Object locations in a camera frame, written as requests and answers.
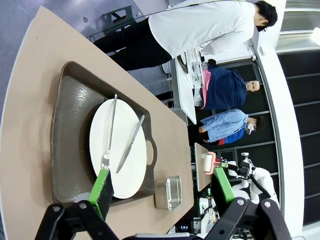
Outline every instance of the white shirt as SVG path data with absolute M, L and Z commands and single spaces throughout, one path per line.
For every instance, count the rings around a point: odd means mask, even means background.
M 226 52 L 252 38 L 256 12 L 252 3 L 206 2 L 186 0 L 149 17 L 152 35 L 172 58 L 209 41 L 203 54 Z

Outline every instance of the white plate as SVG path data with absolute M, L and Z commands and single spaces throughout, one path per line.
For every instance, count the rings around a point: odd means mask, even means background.
M 113 102 L 113 99 L 104 102 L 96 111 L 91 124 L 89 147 L 96 175 L 101 170 L 101 157 L 106 153 L 108 146 Z M 132 197 L 141 187 L 146 174 L 147 145 L 142 127 L 135 137 L 122 169 L 116 174 L 119 162 L 138 122 L 139 118 L 135 111 L 126 102 L 117 99 L 109 164 L 114 197 L 119 199 Z

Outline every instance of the white robot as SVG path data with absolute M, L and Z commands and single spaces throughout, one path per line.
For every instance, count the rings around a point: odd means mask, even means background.
M 250 190 L 250 199 L 253 203 L 258 204 L 260 202 L 259 194 L 264 192 L 269 199 L 275 201 L 279 206 L 279 201 L 274 188 L 274 182 L 270 176 L 270 173 L 261 167 L 255 167 L 251 160 L 249 159 L 249 153 L 241 153 L 244 156 L 244 160 L 237 167 L 238 171 L 231 170 L 228 167 L 228 173 L 230 176 L 236 178 L 241 178 L 241 183 L 234 185 L 232 190 L 234 190 L 236 197 L 248 196 L 248 194 L 241 189 L 248 188 Z M 236 166 L 235 161 L 228 161 L 229 166 Z

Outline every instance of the small metal container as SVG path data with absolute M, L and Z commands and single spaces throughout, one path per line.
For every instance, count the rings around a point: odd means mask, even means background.
M 181 204 L 182 190 L 179 176 L 170 176 L 165 181 L 156 181 L 154 187 L 154 201 L 157 209 L 171 212 Z

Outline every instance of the light blue shirt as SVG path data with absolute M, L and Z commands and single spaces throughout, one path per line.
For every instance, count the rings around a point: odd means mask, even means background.
M 239 109 L 232 109 L 202 119 L 204 129 L 208 132 L 209 142 L 226 138 L 246 127 L 248 115 Z

